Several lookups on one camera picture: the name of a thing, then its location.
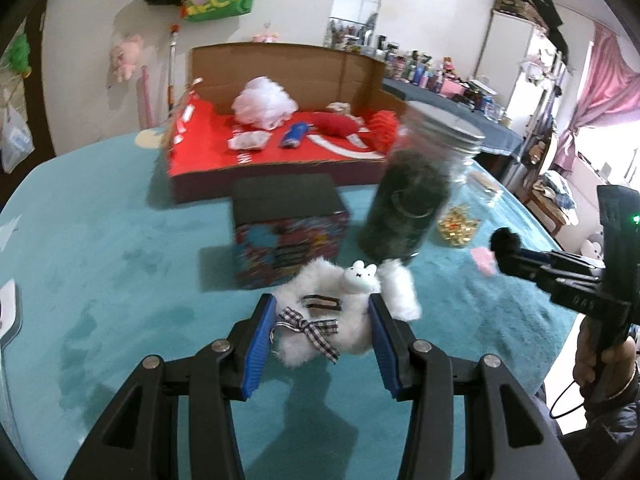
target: white bunny figurine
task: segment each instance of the white bunny figurine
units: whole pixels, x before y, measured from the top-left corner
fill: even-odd
[[[358,260],[348,269],[344,269],[341,285],[348,294],[370,294],[380,283],[376,279],[377,267],[370,264],[365,267],[362,260]]]

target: dark contents in jar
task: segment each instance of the dark contents in jar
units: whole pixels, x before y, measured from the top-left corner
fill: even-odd
[[[360,247],[376,261],[415,256],[449,194],[449,175],[443,175],[422,154],[392,152],[358,237]]]

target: red yarn pom-pom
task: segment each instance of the red yarn pom-pom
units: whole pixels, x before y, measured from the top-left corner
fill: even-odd
[[[367,128],[371,132],[371,142],[377,152],[387,154],[391,150],[398,136],[398,126],[398,119],[393,112],[381,110],[373,114]]]

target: blue can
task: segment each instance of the blue can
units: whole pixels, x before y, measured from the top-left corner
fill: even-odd
[[[282,137],[281,148],[297,148],[302,142],[302,138],[308,133],[309,125],[306,123],[296,123]]]
[[[411,81],[414,85],[420,84],[420,79],[422,79],[422,74],[424,74],[424,65],[422,63],[418,63],[415,67],[414,79]]]

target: blue tablecloth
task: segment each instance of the blue tablecloth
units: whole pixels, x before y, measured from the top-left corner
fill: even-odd
[[[354,233],[374,187],[340,192],[353,224],[339,263],[350,264],[362,256]],[[0,224],[18,215],[0,253],[0,283],[15,278],[24,309],[22,331],[4,354],[8,389],[33,471],[60,480],[144,356],[192,355],[247,317],[264,290],[236,290],[228,200],[172,206],[158,151],[137,147],[133,136],[37,167]],[[503,225],[530,248],[555,247],[508,192],[480,241]],[[531,283],[483,276],[468,250],[437,238],[410,268],[424,308],[414,323],[418,336],[462,358],[494,352],[529,392],[537,389],[574,314]],[[460,472],[460,402],[456,410]],[[249,402],[234,403],[233,413],[248,480],[389,480],[398,474],[410,405],[391,399],[370,352],[297,370],[270,358],[260,388]]]
[[[507,156],[518,154],[517,152],[522,143],[522,137],[513,130],[490,121],[480,112],[472,112],[469,108],[459,105],[451,99],[403,81],[385,79],[382,83],[382,88],[405,101],[427,103],[469,121],[484,133],[482,151],[485,153]]]

